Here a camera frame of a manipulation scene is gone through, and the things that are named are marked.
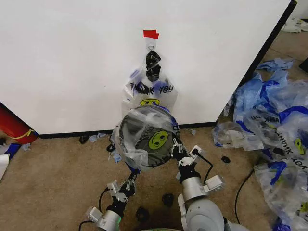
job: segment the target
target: black cable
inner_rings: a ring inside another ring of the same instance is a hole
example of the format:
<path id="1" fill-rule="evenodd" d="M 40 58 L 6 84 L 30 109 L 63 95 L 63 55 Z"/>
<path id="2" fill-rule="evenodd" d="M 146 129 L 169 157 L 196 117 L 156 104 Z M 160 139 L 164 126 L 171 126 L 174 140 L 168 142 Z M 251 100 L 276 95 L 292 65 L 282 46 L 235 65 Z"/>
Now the black cable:
<path id="1" fill-rule="evenodd" d="M 258 165 L 259 162 L 260 162 L 261 158 L 259 158 L 257 160 L 257 162 L 255 163 L 255 165 Z M 237 219 L 237 223 L 241 224 L 240 223 L 240 220 L 239 220 L 239 217 L 237 216 L 237 201 L 239 199 L 239 195 L 240 195 L 240 191 L 242 189 L 242 187 L 244 186 L 244 184 L 248 181 L 248 179 L 251 177 L 251 175 L 254 173 L 254 168 L 252 168 L 252 170 L 250 171 L 249 175 L 244 179 L 244 181 L 242 182 L 239 190 L 237 191 L 237 194 L 236 194 L 236 197 L 235 197 L 235 205 L 234 205 L 234 211 L 235 211 L 235 216 L 236 216 L 236 219 Z"/>
<path id="2" fill-rule="evenodd" d="M 93 223 L 93 221 L 91 221 L 91 220 L 84 220 L 83 222 L 81 222 L 81 223 L 79 224 L 78 231 L 81 231 L 81 226 L 82 226 L 83 224 L 85 224 L 85 223 Z"/>
<path id="3" fill-rule="evenodd" d="M 102 206 L 101 206 L 102 197 L 103 197 L 104 193 L 107 192 L 107 191 L 109 191 L 109 189 L 108 189 L 108 188 L 105 188 L 105 190 L 104 190 L 104 191 L 102 192 L 102 194 L 100 195 L 100 199 L 98 200 L 98 209 L 99 209 L 100 211 L 102 211 Z"/>
<path id="4" fill-rule="evenodd" d="M 203 184 L 205 184 L 206 180 L 207 180 L 207 177 L 208 175 L 210 174 L 210 171 L 212 170 L 213 168 L 213 164 L 211 162 L 209 162 L 207 159 L 205 159 L 202 155 L 200 155 L 199 153 L 197 154 L 197 156 L 199 156 L 201 159 L 203 159 L 205 162 L 207 162 L 209 165 L 210 165 L 210 168 L 208 169 L 205 177 L 204 177 L 204 181 L 203 181 Z"/>

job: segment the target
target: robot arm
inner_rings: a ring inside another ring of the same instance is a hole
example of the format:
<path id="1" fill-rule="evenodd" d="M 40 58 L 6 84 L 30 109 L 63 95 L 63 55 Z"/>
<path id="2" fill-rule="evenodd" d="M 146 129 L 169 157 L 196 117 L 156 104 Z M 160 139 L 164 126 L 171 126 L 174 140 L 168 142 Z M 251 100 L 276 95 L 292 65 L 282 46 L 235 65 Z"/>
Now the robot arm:
<path id="1" fill-rule="evenodd" d="M 207 200 L 209 192 L 223 186 L 222 179 L 216 175 L 201 183 L 201 177 L 194 170 L 202 149 L 195 146 L 189 153 L 176 137 L 173 139 L 172 157 L 178 162 L 179 180 L 183 193 L 178 197 L 181 221 L 184 231 L 249 231 L 245 227 L 230 223 L 218 206 Z"/>
<path id="2" fill-rule="evenodd" d="M 131 173 L 129 178 L 120 186 L 118 186 L 116 180 L 107 184 L 113 202 L 107 207 L 104 215 L 96 207 L 90 207 L 86 212 L 89 220 L 104 231 L 120 230 L 119 224 L 124 216 L 125 206 L 128 199 L 135 194 L 136 177 L 137 174 Z"/>
<path id="3" fill-rule="evenodd" d="M 178 203 L 184 231 L 249 231 L 241 225 L 230 223 L 217 205 L 206 199 L 211 191 L 220 189 L 224 183 L 218 175 L 206 180 L 205 185 L 201 183 L 200 174 L 194 167 L 203 150 L 195 146 L 187 152 L 177 137 L 173 138 L 173 143 L 171 157 L 177 160 L 178 177 L 183 186 Z M 128 199 L 135 194 L 136 177 L 137 174 L 132 173 L 120 187 L 117 181 L 107 184 L 113 203 L 107 207 L 106 213 L 103 215 L 96 207 L 89 208 L 86 213 L 97 227 L 105 231 L 119 230 Z"/>

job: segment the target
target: wall baseboard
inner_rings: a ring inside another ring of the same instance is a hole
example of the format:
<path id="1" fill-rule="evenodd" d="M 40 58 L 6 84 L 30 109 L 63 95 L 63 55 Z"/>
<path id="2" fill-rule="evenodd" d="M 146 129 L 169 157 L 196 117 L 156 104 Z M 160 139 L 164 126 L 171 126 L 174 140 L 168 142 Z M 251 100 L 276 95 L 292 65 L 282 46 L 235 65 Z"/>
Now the wall baseboard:
<path id="1" fill-rule="evenodd" d="M 204 127 L 214 127 L 217 122 L 207 122 L 207 123 L 197 123 L 197 124 L 181 124 L 180 128 L 204 128 Z M 68 137 L 80 137 L 80 136 L 92 136 L 96 135 L 98 132 L 111 134 L 113 130 L 100 130 L 100 131 L 83 131 L 83 132 L 70 132 L 70 133 L 54 133 L 54 134 L 39 134 L 38 136 L 42 139 L 51 138 L 68 138 Z"/>

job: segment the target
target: red object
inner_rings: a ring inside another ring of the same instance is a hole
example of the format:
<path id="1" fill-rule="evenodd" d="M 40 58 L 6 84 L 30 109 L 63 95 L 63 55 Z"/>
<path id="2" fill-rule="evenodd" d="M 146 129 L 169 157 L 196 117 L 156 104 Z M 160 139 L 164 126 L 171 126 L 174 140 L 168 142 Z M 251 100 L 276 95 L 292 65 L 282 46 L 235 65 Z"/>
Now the red object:
<path id="1" fill-rule="evenodd" d="M 0 107 L 0 130 L 20 144 L 32 143 L 37 138 L 28 125 L 3 107 Z"/>
<path id="2" fill-rule="evenodd" d="M 143 30 L 143 36 L 158 39 L 159 33 L 156 30 Z"/>

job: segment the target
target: yellow smiley face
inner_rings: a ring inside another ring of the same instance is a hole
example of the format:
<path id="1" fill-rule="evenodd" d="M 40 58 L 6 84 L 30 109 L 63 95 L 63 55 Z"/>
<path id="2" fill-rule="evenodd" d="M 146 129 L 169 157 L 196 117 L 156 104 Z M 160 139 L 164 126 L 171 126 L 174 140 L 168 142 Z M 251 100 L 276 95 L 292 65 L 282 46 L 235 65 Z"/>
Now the yellow smiley face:
<path id="1" fill-rule="evenodd" d="M 147 104 L 156 104 L 156 105 L 159 105 L 159 104 L 160 104 L 160 101 L 157 100 L 157 99 L 146 99 L 146 100 L 140 101 L 140 106 L 147 105 Z"/>
<path id="2" fill-rule="evenodd" d="M 149 141 L 149 148 L 156 150 L 161 148 L 168 139 L 168 133 L 166 131 L 156 132 Z"/>

